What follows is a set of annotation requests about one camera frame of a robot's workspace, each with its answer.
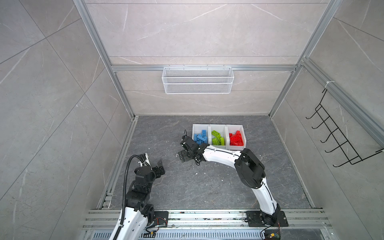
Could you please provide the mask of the green lego brick bottom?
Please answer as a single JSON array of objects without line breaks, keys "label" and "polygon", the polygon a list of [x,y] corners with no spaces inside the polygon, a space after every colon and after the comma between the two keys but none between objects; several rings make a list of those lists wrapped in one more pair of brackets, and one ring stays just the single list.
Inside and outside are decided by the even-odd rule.
[{"label": "green lego brick bottom", "polygon": [[222,141],[222,146],[225,145],[225,138],[221,136],[221,134],[217,131],[212,131],[212,139],[214,138],[221,138],[221,141]]}]

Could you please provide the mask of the white three-compartment bin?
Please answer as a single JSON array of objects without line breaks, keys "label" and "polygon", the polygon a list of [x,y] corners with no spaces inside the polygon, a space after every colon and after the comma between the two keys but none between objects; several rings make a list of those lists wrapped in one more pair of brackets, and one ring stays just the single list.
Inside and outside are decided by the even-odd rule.
[{"label": "white three-compartment bin", "polygon": [[193,124],[192,138],[199,145],[232,151],[243,150],[247,143],[242,125]]}]

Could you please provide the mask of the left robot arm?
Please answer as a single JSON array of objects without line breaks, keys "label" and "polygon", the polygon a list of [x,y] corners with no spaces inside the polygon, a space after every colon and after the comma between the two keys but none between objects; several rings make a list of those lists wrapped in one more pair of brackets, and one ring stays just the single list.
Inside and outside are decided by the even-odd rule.
[{"label": "left robot arm", "polygon": [[[133,159],[137,159],[140,166],[134,170],[135,180],[128,186],[129,167]],[[142,234],[156,236],[160,221],[155,217],[154,205],[149,204],[149,199],[155,179],[164,174],[162,161],[152,167],[147,153],[129,157],[123,181],[122,210],[111,240],[137,240]]]}]

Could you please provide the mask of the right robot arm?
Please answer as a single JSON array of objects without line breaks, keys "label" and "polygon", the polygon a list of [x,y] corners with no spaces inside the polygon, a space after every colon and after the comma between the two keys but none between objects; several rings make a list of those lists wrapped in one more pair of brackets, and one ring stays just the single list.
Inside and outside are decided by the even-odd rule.
[{"label": "right robot arm", "polygon": [[193,160],[196,165],[201,162],[215,162],[234,168],[241,182],[251,188],[256,196],[260,205],[261,221],[269,226],[278,222],[281,208],[268,187],[265,166],[251,150],[231,151],[209,144],[199,145],[195,141],[182,141],[181,146],[184,148],[179,152],[182,162]]}]

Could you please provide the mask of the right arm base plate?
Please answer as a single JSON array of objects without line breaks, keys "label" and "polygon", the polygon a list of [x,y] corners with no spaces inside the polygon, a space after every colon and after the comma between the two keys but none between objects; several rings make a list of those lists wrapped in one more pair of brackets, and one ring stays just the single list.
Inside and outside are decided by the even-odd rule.
[{"label": "right arm base plate", "polygon": [[245,222],[249,227],[288,227],[289,223],[283,211],[277,211],[273,215],[261,211],[246,211]]}]

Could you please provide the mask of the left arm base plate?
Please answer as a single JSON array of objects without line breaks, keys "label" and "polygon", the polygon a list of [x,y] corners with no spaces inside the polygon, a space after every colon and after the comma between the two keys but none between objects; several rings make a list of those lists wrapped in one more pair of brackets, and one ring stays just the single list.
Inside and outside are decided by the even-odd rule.
[{"label": "left arm base plate", "polygon": [[167,227],[169,220],[169,211],[154,211],[147,215],[147,227],[160,228]]}]

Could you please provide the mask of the red arch lego piece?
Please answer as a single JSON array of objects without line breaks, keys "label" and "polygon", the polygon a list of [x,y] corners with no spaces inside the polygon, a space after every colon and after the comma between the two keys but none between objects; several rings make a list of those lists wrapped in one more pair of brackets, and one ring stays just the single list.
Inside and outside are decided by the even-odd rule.
[{"label": "red arch lego piece", "polygon": [[241,134],[240,131],[236,131],[233,134],[233,137],[234,137],[234,140],[235,140],[233,146],[244,146],[243,137],[242,137],[242,134]]}]

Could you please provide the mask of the green lego brick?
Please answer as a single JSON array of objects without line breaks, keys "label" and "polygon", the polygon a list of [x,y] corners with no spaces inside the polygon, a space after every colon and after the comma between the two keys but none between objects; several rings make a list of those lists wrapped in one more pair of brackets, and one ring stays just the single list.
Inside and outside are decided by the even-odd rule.
[{"label": "green lego brick", "polygon": [[221,138],[214,138],[212,139],[212,145],[214,146],[221,146],[222,145],[222,141],[221,141]]},{"label": "green lego brick", "polygon": [[225,145],[225,138],[221,136],[221,134],[217,131],[212,131],[212,139],[214,138],[221,138],[221,141],[222,141],[222,146]]}]

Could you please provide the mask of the red lego brick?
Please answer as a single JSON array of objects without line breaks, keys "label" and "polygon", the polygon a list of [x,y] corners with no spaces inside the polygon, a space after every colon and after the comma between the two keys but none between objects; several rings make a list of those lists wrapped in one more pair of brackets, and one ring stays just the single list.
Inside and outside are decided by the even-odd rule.
[{"label": "red lego brick", "polygon": [[233,146],[234,145],[234,137],[233,137],[233,134],[232,133],[229,133],[229,137],[230,137],[230,145]]}]

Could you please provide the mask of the blue lego brick low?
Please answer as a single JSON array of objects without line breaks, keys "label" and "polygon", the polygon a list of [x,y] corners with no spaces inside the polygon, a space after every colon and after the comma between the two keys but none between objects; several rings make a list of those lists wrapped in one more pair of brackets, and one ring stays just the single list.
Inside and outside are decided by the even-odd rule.
[{"label": "blue lego brick low", "polygon": [[205,143],[205,144],[208,143],[208,138],[207,137],[199,137],[199,136],[197,136],[197,139],[201,143]]}]

